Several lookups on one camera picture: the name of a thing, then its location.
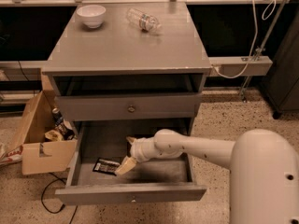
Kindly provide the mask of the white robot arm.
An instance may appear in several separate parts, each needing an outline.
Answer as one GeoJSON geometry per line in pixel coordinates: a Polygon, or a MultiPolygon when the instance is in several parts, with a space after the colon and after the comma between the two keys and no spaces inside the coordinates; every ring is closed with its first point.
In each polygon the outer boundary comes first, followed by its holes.
{"type": "Polygon", "coordinates": [[[277,133],[255,129],[224,141],[162,129],[127,141],[130,155],[118,175],[151,159],[189,154],[230,171],[230,224],[299,224],[299,155],[277,133]]]}

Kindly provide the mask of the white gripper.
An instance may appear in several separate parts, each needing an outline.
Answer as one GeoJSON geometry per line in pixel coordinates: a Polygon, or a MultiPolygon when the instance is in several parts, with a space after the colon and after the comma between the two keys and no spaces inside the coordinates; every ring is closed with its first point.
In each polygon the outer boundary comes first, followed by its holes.
{"type": "Polygon", "coordinates": [[[124,175],[135,168],[138,162],[149,161],[157,158],[160,154],[159,149],[154,144],[154,138],[135,138],[126,137],[127,142],[131,145],[130,154],[126,156],[121,165],[116,169],[116,175],[124,175]]]}

